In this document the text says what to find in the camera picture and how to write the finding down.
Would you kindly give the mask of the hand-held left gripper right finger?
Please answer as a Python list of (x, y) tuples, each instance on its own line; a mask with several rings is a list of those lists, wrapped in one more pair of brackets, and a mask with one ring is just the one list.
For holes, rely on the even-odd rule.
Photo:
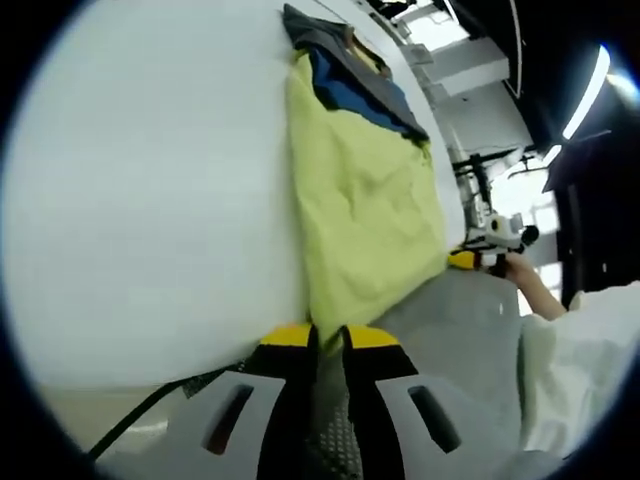
[(419, 373), (393, 335), (357, 325), (341, 335), (364, 478), (546, 479), (560, 467), (519, 449), (462, 390)]

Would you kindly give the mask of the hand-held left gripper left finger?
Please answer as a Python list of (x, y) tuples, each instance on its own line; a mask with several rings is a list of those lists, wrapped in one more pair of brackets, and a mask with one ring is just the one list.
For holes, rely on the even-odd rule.
[(278, 327), (136, 453), (98, 462), (106, 479), (301, 479), (318, 366), (315, 327)]

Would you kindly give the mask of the person's right hand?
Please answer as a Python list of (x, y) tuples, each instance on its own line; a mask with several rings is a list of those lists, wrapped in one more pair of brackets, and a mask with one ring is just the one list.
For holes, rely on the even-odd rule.
[(535, 280), (537, 274), (522, 254), (508, 252), (505, 254), (505, 278), (521, 288)]

